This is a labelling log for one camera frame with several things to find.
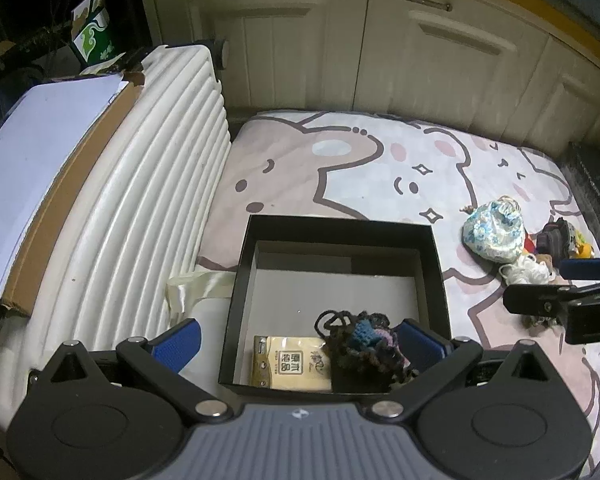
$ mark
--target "red object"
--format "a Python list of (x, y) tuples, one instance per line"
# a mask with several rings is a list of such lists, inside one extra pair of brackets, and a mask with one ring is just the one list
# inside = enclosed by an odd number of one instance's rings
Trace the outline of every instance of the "red object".
[(531, 238), (529, 237), (529, 233), (527, 233), (526, 237), (525, 237), (525, 250), (527, 253), (530, 253), (530, 254), (534, 254), (536, 252), (536, 246), (531, 241)]

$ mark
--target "cream satin ribbon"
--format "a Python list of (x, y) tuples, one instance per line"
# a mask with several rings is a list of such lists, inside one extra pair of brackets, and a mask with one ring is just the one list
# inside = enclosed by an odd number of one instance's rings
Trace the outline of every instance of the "cream satin ribbon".
[(172, 314), (190, 317), (193, 307), (206, 298), (230, 298), (235, 272), (194, 270), (167, 280), (167, 301)]

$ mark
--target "cabinet panel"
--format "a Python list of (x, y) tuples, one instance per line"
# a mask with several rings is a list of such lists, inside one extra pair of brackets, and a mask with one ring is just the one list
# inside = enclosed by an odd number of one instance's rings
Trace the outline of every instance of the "cabinet panel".
[(553, 156), (570, 140), (600, 145), (600, 69), (551, 38), (506, 136)]
[(500, 138), (546, 40), (478, 0), (369, 0), (354, 108)]
[(351, 108), (366, 0), (179, 1), (156, 0), (160, 30), (229, 41), (228, 108)]

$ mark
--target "white yarn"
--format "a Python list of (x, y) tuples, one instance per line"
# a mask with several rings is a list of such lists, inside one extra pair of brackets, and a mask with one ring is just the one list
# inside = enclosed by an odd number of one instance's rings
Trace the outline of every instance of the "white yarn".
[(521, 254), (514, 263), (500, 266), (499, 272), (507, 285), (545, 285), (555, 278), (546, 263), (538, 263), (533, 254)]

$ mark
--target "black box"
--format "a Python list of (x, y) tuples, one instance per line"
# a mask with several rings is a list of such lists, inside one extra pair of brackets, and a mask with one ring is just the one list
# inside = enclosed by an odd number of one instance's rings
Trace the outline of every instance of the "black box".
[(450, 339), (431, 227), (252, 215), (236, 272), (218, 382), (250, 397), (329, 402), (360, 397), (249, 386), (255, 335), (317, 336), (314, 322), (327, 309), (382, 312), (392, 325), (413, 318), (442, 340)]

